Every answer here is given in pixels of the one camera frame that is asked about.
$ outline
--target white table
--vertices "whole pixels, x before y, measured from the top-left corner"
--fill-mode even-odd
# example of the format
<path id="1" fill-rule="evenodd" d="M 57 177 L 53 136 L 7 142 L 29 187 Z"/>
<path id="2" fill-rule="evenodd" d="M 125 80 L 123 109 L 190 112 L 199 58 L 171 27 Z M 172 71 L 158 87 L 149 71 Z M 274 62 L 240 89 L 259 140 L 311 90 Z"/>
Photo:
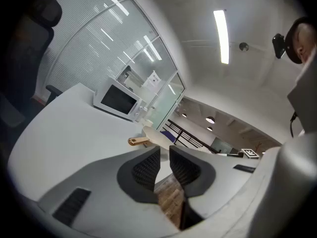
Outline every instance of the white table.
<path id="1" fill-rule="evenodd" d="M 77 84 L 45 107 L 21 134 L 8 171 L 22 195 L 38 201 L 83 166 L 142 147 L 127 142 L 141 135 L 142 126 L 94 108 L 93 95 Z M 169 161 L 161 162 L 156 182 L 171 173 Z"/>

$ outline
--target blue cloth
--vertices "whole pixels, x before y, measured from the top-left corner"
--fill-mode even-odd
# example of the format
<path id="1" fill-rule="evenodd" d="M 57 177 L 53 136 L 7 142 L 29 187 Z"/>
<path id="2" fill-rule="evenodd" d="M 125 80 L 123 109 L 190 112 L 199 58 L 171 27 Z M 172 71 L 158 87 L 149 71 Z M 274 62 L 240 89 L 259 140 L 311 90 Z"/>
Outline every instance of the blue cloth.
<path id="1" fill-rule="evenodd" d="M 165 131 L 161 131 L 161 133 L 166 136 L 170 141 L 172 141 L 173 143 L 176 140 L 176 137 L 173 136 L 172 133 L 170 133 L 169 131 L 165 130 Z"/>

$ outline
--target microwave window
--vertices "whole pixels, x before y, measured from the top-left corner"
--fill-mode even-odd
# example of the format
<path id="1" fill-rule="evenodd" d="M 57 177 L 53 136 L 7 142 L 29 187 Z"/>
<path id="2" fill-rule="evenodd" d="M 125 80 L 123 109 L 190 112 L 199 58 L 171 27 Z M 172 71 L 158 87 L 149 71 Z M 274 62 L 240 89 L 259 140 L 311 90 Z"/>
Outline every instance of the microwave window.
<path id="1" fill-rule="evenodd" d="M 115 109 L 124 114 L 129 114 L 130 110 L 133 108 L 137 101 L 133 99 L 128 94 L 122 92 L 119 88 L 114 85 L 110 86 L 103 100 L 102 104 Z"/>

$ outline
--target microwave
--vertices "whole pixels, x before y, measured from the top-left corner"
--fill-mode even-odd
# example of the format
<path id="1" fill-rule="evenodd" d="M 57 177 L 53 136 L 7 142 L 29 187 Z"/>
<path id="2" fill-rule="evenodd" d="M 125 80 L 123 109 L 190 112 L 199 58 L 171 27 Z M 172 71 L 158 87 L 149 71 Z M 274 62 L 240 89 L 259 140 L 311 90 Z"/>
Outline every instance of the microwave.
<path id="1" fill-rule="evenodd" d="M 95 92 L 93 104 L 108 113 L 135 121 L 146 103 L 118 81 L 108 77 Z"/>

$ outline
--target black chair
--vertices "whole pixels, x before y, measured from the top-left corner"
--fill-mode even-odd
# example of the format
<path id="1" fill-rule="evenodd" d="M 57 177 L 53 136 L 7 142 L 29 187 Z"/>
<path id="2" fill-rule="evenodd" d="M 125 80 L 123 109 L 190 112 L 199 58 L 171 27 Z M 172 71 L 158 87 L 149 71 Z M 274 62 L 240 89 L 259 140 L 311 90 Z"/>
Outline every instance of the black chair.
<path id="1" fill-rule="evenodd" d="M 45 107 L 33 96 L 42 57 L 54 37 L 52 26 L 57 25 L 61 14 L 56 0 L 35 0 L 11 37 L 0 93 L 0 140 L 8 151 Z M 62 92 L 50 85 L 46 88 L 51 92 L 47 105 Z"/>

